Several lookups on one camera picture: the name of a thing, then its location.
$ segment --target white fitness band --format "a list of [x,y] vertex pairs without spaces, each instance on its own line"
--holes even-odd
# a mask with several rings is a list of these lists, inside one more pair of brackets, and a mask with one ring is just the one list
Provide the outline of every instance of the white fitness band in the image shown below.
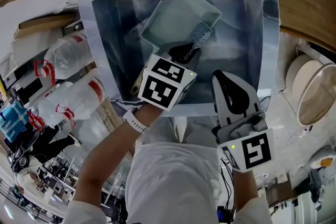
[[149,127],[143,125],[138,119],[134,116],[133,112],[136,111],[136,108],[130,108],[127,110],[123,118],[139,133],[145,133],[148,131]]

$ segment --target white t-shirt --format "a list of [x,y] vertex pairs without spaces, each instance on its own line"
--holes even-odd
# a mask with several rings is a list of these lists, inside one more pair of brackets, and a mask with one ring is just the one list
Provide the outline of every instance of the white t-shirt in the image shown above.
[[[128,224],[218,223],[219,155],[215,148],[159,142],[136,152],[125,187]],[[69,203],[65,224],[105,224],[97,207]],[[265,199],[248,202],[235,224],[269,224]]]
[[16,174],[16,181],[20,187],[23,187],[25,191],[32,193],[34,196],[37,196],[41,199],[44,198],[44,193],[40,191],[40,188],[37,186],[35,181],[30,177],[29,173],[36,173],[39,167],[42,165],[37,158],[29,158],[29,166],[22,169],[19,173]]

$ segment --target sneaker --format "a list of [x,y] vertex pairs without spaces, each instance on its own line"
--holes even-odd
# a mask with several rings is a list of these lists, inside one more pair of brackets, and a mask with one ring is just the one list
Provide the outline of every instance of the sneaker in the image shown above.
[[75,136],[74,136],[73,134],[71,134],[71,133],[69,133],[69,136],[74,140],[74,142],[75,142],[75,146],[80,147],[80,142],[79,142],[79,140],[78,140],[77,138],[75,138]]

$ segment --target gray sink basin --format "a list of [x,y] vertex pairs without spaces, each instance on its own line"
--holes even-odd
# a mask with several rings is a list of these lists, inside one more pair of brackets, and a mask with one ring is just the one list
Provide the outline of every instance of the gray sink basin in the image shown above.
[[[262,1],[207,1],[218,8],[222,16],[202,47],[195,70],[196,82],[181,102],[185,105],[213,102],[209,82],[217,69],[236,74],[258,89],[263,43]],[[134,100],[129,91],[153,52],[152,45],[143,40],[140,33],[158,3],[155,0],[92,2],[108,63],[123,100]]]

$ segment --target white marker cube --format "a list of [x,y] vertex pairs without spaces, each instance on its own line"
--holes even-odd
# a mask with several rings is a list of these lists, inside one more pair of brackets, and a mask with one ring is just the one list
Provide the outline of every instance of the white marker cube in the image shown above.
[[183,99],[196,76],[195,72],[152,54],[142,75],[138,97],[169,111]]
[[220,145],[234,170],[248,172],[274,160],[272,129],[256,132]]

